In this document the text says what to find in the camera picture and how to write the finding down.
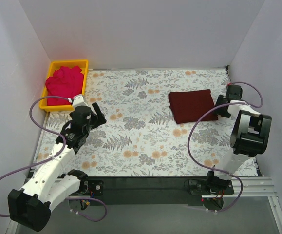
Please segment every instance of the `gray wall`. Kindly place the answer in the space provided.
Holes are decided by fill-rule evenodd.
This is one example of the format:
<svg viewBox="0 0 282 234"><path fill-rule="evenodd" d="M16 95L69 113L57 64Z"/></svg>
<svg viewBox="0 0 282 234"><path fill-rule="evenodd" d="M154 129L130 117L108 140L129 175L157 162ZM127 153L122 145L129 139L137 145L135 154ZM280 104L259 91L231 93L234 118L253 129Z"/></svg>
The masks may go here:
<svg viewBox="0 0 282 234"><path fill-rule="evenodd" d="M265 1L231 64L230 76L256 85L265 99L260 112L273 118L267 151L257 159L262 172L273 178L282 208L282 1ZM244 98L259 102L251 89L244 90Z"/></svg>
<svg viewBox="0 0 282 234"><path fill-rule="evenodd" d="M264 0L19 0L51 60L91 68L229 65Z"/></svg>
<svg viewBox="0 0 282 234"><path fill-rule="evenodd" d="M41 96L49 63L18 0L0 1L0 176L32 161L39 129L28 110ZM44 119L38 107L34 116ZM24 173L17 173L0 183L0 213L8 213L7 195L24 180ZM0 234L9 221L0 218Z"/></svg>

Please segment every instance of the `floral pattern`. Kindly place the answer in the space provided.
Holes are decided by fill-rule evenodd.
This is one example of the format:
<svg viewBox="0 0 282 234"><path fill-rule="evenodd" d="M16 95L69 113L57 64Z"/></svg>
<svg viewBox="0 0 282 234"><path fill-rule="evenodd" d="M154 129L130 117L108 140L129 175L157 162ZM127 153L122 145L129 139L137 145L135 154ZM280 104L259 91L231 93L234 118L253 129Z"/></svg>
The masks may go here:
<svg viewBox="0 0 282 234"><path fill-rule="evenodd" d="M175 123L168 94L210 89L215 102L228 82L225 70L89 72L85 99L99 104L107 123L91 130L64 173L76 169L89 176L205 176L207 170L187 152L194 123ZM46 127L60 131L69 119L69 112L51 112ZM199 162L219 163L228 151L234 121L235 117L219 117L199 124L191 138L191 151ZM49 155L55 139L42 131L37 161ZM254 161L249 159L236 174L257 176Z"/></svg>

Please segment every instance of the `folded maroon cloth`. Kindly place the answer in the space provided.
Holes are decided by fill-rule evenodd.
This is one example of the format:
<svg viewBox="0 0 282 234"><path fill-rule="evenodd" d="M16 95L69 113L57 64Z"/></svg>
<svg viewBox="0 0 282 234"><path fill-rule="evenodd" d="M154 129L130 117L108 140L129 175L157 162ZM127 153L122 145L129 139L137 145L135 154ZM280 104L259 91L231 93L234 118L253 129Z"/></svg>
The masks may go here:
<svg viewBox="0 0 282 234"><path fill-rule="evenodd" d="M83 84L83 74L76 66L73 68L61 67L45 81L48 95L56 95L64 98L71 98L81 94ZM48 106L70 105L68 101L58 98L48 98Z"/></svg>
<svg viewBox="0 0 282 234"><path fill-rule="evenodd" d="M190 92L170 92L169 102L177 124L196 122L204 113L214 107L209 89ZM210 120L218 120L217 115L210 113L202 121Z"/></svg>

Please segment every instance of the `yellow bin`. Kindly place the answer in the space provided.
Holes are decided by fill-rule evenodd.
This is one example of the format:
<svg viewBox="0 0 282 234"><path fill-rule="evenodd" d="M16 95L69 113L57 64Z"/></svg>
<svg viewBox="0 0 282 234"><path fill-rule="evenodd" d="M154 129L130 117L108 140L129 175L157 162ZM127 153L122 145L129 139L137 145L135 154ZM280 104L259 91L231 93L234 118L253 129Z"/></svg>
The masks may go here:
<svg viewBox="0 0 282 234"><path fill-rule="evenodd" d="M83 77L83 84L82 84L82 94L84 95L86 91L86 83L87 83L87 75L89 69L89 61L88 60L72 60L72 61L55 61L51 63L48 77L53 76L53 73L60 69L60 67L69 67L73 68L79 66L81 69L81 73L84 75ZM48 90L46 87L43 89L42 96L45 97L48 95ZM73 107L71 105L68 106L48 106L47 99L43 99L40 101L39 105L40 109L45 110L47 112L50 111L73 111Z"/></svg>

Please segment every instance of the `maroon cloth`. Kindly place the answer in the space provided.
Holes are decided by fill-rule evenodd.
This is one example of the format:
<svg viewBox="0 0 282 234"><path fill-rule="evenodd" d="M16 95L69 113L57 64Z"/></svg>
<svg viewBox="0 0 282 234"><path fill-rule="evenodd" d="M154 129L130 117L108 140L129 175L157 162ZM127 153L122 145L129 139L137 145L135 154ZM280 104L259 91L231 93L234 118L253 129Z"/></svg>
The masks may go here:
<svg viewBox="0 0 282 234"><path fill-rule="evenodd" d="M57 95L64 98L71 98L81 94L83 84L83 74L81 69L76 66L73 68L61 67L53 73L52 77L47 78L45 86L48 95ZM68 101L58 98L48 98L48 106L70 105Z"/></svg>
<svg viewBox="0 0 282 234"><path fill-rule="evenodd" d="M190 92L170 92L169 102L177 124L196 122L204 113L214 107L209 89ZM217 115L210 113L202 121L210 120L218 120Z"/></svg>

